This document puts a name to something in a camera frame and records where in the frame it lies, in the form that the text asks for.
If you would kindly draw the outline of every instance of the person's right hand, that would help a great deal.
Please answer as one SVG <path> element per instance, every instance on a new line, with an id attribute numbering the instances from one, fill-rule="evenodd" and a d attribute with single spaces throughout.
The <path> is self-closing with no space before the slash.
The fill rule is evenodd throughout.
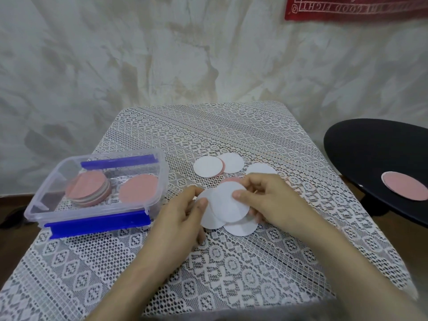
<path id="1" fill-rule="evenodd" d="M 305 237 L 324 219 L 278 175 L 250 173 L 241 180 L 247 190 L 236 190 L 233 198 L 252 207 L 249 214 L 264 218 L 295 237 Z"/>

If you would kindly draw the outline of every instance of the person's left hand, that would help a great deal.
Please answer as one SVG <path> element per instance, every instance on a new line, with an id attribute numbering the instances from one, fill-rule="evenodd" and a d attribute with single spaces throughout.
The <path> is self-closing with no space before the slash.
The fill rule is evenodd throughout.
<path id="1" fill-rule="evenodd" d="M 205 240 L 201 219 L 208 200 L 193 203 L 194 196 L 202 191 L 196 186 L 187 187 L 162 207 L 135 259 L 137 263 L 149 264 L 165 279 L 181 266 L 192 248 Z"/>

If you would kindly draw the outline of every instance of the plastic container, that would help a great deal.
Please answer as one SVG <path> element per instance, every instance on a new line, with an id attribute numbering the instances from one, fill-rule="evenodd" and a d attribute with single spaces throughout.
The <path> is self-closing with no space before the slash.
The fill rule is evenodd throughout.
<path id="1" fill-rule="evenodd" d="M 101 170 L 108 178 L 111 195 L 98 205 L 81 208 L 65 197 L 69 182 L 79 173 Z M 159 213 L 168 189 L 168 163 L 162 150 L 149 148 L 104 154 L 72 156 L 61 161 L 42 183 L 24 216 L 51 227 L 52 237 L 68 237 L 150 224 Z M 121 203 L 123 183 L 140 174 L 158 177 L 155 195 L 146 202 Z"/>

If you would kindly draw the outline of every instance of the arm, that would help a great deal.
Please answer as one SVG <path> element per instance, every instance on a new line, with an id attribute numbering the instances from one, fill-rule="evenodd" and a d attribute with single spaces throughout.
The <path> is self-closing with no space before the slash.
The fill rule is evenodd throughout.
<path id="1" fill-rule="evenodd" d="M 190 186 L 163 206 L 142 249 L 87 320 L 125 321 L 141 316 L 167 277 L 205 240 L 201 219 L 208 200 L 192 205 L 202 191 Z"/>
<path id="2" fill-rule="evenodd" d="M 311 247 L 333 290 L 354 320 L 427 320 L 347 238 L 313 210 L 278 175 L 249 174 L 233 197 Z"/>

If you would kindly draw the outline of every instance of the textured gray wall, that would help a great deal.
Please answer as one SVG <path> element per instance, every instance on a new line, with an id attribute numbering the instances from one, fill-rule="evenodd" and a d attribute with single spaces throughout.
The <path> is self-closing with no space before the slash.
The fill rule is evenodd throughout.
<path id="1" fill-rule="evenodd" d="M 428 22 L 292 23 L 285 0 L 0 0 L 0 194 L 88 154 L 125 107 L 278 100 L 428 127 Z"/>

